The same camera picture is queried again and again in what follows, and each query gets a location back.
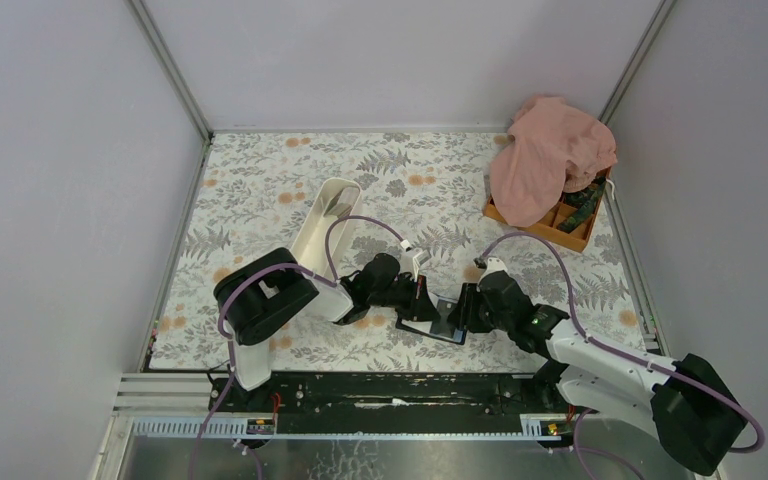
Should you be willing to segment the pink cloth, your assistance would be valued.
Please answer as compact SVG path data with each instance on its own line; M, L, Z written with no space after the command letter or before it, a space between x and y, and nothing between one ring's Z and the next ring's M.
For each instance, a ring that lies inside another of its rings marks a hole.
M504 221L530 227L564 193L589 186L618 162L612 131L560 96L534 95L507 131L511 141L489 165L490 195Z

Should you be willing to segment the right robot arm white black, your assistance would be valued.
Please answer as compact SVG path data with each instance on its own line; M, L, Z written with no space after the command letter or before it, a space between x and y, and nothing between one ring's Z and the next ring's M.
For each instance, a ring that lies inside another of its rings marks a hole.
M521 350L543 357L537 378L567 403L651 435L696 474L713 474L749 423L705 359L633 352L589 335L569 313L532 302L503 270L463 284L453 314L471 333L499 330Z

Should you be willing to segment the cream plastic oblong tray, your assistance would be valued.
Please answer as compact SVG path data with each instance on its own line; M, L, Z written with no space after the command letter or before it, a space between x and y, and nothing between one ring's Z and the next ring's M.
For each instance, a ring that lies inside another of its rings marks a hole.
M354 224L349 221L340 222L331 231L329 239L326 239L329 228L342 218L324 216L323 212L329 201L347 186L360 188L357 204L350 214L360 213L362 192L360 185L347 179L329 178L321 185L290 248L290 252L300 265L329 280L335 280L336 275L331 271L326 254L331 254L332 263L337 266L350 241Z

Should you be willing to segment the wooden organizer box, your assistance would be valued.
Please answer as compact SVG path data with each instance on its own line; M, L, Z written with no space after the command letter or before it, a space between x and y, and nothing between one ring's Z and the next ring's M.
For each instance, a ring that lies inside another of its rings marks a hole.
M611 167L596 174L584 189L562 193L556 204L536 223L518 227L556 245L575 252L583 252L589 244L596 218L607 191L612 189Z

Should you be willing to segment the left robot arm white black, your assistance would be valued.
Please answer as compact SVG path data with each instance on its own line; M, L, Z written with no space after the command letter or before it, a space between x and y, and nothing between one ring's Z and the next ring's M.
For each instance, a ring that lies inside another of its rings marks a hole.
M230 371L246 391L270 379L269 339L299 315L343 326L382 307L396 313L401 329L446 331L440 299L428 291L425 277L387 253L332 281L299 264L290 250L277 248L221 280L213 295L220 334L230 342Z

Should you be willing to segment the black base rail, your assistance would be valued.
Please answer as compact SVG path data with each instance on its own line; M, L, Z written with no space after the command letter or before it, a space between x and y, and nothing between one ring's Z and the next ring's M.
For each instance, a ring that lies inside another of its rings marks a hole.
M208 405L263 414L280 434L567 434L580 405L541 375L279 372L246 390L211 374Z

